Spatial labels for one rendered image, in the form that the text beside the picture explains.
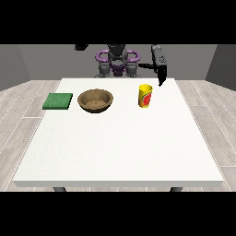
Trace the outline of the yellow cup with melon print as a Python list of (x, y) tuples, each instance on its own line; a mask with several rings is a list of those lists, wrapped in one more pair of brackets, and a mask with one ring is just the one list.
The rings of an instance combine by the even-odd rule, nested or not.
[(141, 108), (147, 108), (150, 103), (153, 88), (148, 84), (142, 84), (139, 86), (138, 91), (138, 105)]

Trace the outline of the green square pad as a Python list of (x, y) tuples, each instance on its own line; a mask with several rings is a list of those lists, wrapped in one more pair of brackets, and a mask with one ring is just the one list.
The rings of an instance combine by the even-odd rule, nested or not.
[(72, 93), (50, 93), (42, 105), (44, 110), (67, 110), (72, 100)]

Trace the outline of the brown wooden bowl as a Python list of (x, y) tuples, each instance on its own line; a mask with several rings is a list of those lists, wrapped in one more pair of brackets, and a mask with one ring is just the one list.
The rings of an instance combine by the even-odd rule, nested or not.
[(77, 98), (79, 106), (90, 113), (105, 112), (112, 105), (112, 101), (111, 92), (100, 88), (86, 90)]

